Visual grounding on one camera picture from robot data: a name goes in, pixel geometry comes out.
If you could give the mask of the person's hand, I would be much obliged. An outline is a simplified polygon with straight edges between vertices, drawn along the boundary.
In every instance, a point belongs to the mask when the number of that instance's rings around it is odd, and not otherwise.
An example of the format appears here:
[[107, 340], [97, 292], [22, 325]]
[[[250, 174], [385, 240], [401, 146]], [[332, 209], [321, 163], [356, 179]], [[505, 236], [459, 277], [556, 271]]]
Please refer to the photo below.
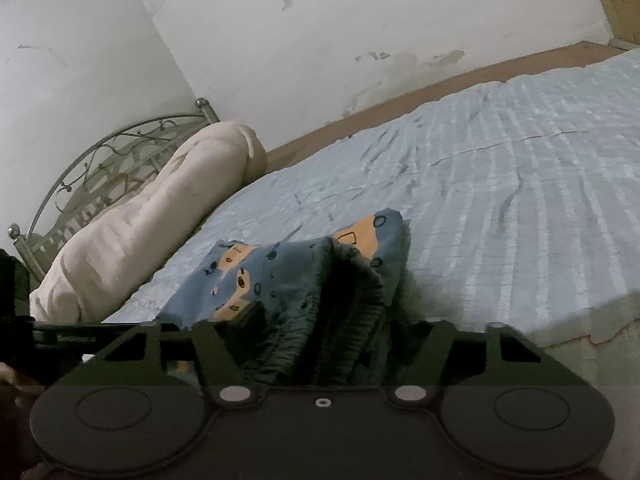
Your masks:
[[1, 364], [2, 479], [42, 479], [48, 473], [29, 429], [30, 410], [43, 390], [43, 385], [21, 379]]

